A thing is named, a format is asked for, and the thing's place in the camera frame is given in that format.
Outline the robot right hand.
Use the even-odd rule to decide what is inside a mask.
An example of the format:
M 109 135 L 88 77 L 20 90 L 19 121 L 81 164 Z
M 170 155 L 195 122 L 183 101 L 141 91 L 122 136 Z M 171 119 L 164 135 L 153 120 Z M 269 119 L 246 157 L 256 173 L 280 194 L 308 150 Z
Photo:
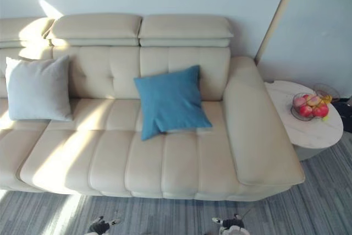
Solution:
M 243 218 L 238 215 L 234 214 L 233 218 L 223 220 L 218 217 L 213 217 L 212 221 L 218 225 L 220 225 L 224 229 L 230 229 L 232 226 L 237 226 L 239 228 L 245 228 L 244 223 L 243 223 Z

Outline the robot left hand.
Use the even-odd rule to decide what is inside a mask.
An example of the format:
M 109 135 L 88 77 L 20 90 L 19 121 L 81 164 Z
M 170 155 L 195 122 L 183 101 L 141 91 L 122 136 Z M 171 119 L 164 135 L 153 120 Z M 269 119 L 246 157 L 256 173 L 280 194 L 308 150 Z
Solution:
M 122 219 L 120 217 L 111 221 L 105 221 L 104 217 L 100 216 L 90 224 L 86 234 L 108 234 L 110 228 L 121 223 L 121 221 Z

